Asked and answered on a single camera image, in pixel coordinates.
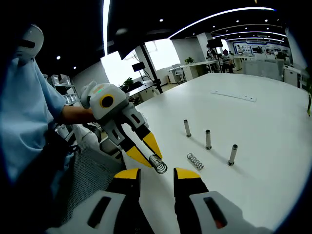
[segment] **ceiling light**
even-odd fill
[[[228,40],[242,40],[242,39],[261,39],[261,40],[264,40],[264,39],[266,39],[266,40],[268,40],[267,38],[235,38],[235,39],[228,39]]]
[[[170,37],[168,37],[168,39],[172,38],[173,36],[175,36],[176,34],[182,32],[183,30],[189,28],[189,27],[192,27],[193,25],[197,24],[197,23],[200,23],[204,20],[207,20],[207,19],[210,19],[212,17],[215,17],[215,16],[219,16],[219,15],[223,15],[223,14],[226,14],[226,13],[230,13],[230,12],[235,12],[235,11],[244,11],[244,10],[269,10],[269,11],[275,11],[274,9],[272,8],[268,8],[268,7],[242,7],[242,8],[237,8],[237,9],[232,9],[232,10],[227,10],[227,11],[222,11],[222,12],[219,12],[219,13],[216,13],[216,14],[213,14],[213,15],[210,15],[210,16],[207,16],[205,18],[202,18],[194,23],[191,23],[190,25],[180,29],[179,31],[177,31],[176,33],[173,33]]]
[[[104,56],[108,55],[108,12],[111,0],[105,0],[103,3],[103,44],[104,44]]]
[[[268,33],[268,34],[279,35],[279,36],[282,36],[282,37],[287,37],[287,35],[280,34],[280,33],[262,32],[262,31],[249,31],[249,32],[228,33],[228,34],[223,34],[223,35],[215,36],[215,37],[213,37],[213,38],[224,37],[224,36],[227,36],[227,35],[241,34],[241,33]]]

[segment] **metal pin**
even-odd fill
[[[184,120],[184,126],[186,131],[186,137],[190,137],[192,134],[190,132],[189,123],[187,122],[187,119]]]
[[[235,156],[236,156],[237,148],[238,148],[237,145],[233,145],[233,147],[232,147],[232,152],[231,152],[231,156],[230,156],[230,159],[229,159],[229,161],[228,161],[228,165],[229,165],[229,166],[233,166],[233,165],[234,165],[234,159],[235,159]]]
[[[211,143],[210,143],[210,130],[206,130],[206,150],[211,149]]]

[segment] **metal spring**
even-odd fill
[[[150,164],[155,168],[157,173],[164,174],[167,171],[167,165],[157,155],[150,156]]]
[[[204,168],[204,165],[192,153],[186,157],[199,171]]]

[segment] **monitor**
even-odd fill
[[[217,47],[223,46],[221,39],[212,39],[212,40],[208,40],[207,42],[210,48],[217,48]]]
[[[143,62],[139,62],[136,64],[132,65],[132,68],[135,72],[139,71],[139,70],[143,70],[145,68],[144,63]]]

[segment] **light blue shirt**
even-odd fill
[[[8,177],[14,183],[45,145],[44,133],[66,99],[43,77],[36,61],[8,67],[0,98],[0,134]]]

